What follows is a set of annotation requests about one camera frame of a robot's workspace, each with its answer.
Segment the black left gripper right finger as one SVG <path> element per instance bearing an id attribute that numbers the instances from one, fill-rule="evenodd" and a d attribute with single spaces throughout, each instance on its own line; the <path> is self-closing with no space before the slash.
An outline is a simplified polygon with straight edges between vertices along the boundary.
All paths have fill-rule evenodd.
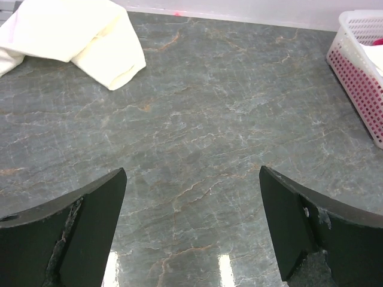
<path id="1" fill-rule="evenodd" d="M 382 215 L 327 197 L 267 166 L 259 180 L 283 281 L 317 257 L 337 286 L 382 286 Z"/>

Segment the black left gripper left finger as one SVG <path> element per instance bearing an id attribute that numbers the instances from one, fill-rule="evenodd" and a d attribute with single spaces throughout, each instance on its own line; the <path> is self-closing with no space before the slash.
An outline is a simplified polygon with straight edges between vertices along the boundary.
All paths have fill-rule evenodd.
<path id="1" fill-rule="evenodd" d="M 1 286 L 101 286 L 127 176 L 1 218 Z"/>

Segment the cream cloth napkin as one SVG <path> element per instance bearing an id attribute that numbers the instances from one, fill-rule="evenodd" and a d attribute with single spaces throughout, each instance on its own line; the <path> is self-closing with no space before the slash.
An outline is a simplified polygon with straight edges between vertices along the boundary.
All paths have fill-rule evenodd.
<path id="1" fill-rule="evenodd" d="M 111 91 L 146 66 L 127 11 L 113 1 L 23 1 L 1 26 L 1 75 L 25 56 L 72 62 Z"/>

